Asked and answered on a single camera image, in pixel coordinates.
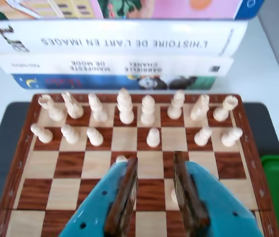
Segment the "table surface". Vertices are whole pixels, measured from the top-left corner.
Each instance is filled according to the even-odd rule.
[[[249,22],[245,37],[234,58],[235,62],[227,76],[217,79],[213,88],[206,93],[237,93],[245,102],[265,104],[279,140],[279,65],[258,18]],[[0,122],[8,104],[15,101],[30,101],[33,94],[48,92],[48,90],[24,90],[12,76],[4,73],[0,68]],[[116,93],[116,91],[102,90],[99,93]],[[134,93],[143,93],[143,91],[134,91]]]

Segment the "chess piece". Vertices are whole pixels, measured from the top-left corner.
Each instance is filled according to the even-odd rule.
[[[210,127],[203,127],[195,136],[194,141],[195,143],[203,147],[207,144],[210,136],[212,135],[212,129]]]
[[[148,136],[147,136],[147,144],[150,147],[157,147],[160,143],[160,133],[159,130],[155,127],[151,128],[149,130]]]
[[[194,121],[200,121],[206,117],[207,111],[209,110],[209,96],[201,95],[196,103],[194,104],[190,117]]]
[[[118,109],[120,111],[120,120],[124,124],[131,124],[134,121],[133,103],[131,97],[125,88],[119,91]]]
[[[168,107],[168,116],[171,119],[178,119],[182,114],[182,107],[184,104],[184,91],[178,90],[171,100],[171,105]]]
[[[229,111],[232,111],[238,105],[238,99],[229,95],[223,101],[223,105],[214,110],[213,117],[216,121],[222,122],[228,118]]]
[[[38,102],[40,106],[48,110],[49,117],[54,121],[60,121],[65,117],[64,110],[55,105],[54,100],[50,95],[42,95],[39,97]]]
[[[226,147],[232,147],[237,140],[242,136],[242,129],[239,127],[232,128],[227,133],[223,134],[221,141]]]
[[[86,130],[86,134],[89,138],[90,143],[95,147],[100,146],[104,141],[102,134],[99,133],[99,131],[96,130],[94,127],[89,127]]]
[[[149,126],[155,121],[155,100],[152,96],[146,95],[142,100],[142,114],[140,117],[143,125]]]
[[[38,125],[37,123],[31,125],[31,131],[43,143],[49,143],[52,140],[52,132],[48,129],[45,129],[43,126]]]
[[[70,94],[69,92],[62,93],[62,98],[64,98],[65,106],[68,110],[68,114],[73,119],[78,119],[83,116],[84,110],[81,104]]]
[[[79,133],[70,125],[66,124],[60,130],[69,144],[74,144],[79,140]]]
[[[108,120],[108,113],[103,109],[103,104],[95,94],[89,94],[89,105],[92,110],[92,116],[97,122]]]

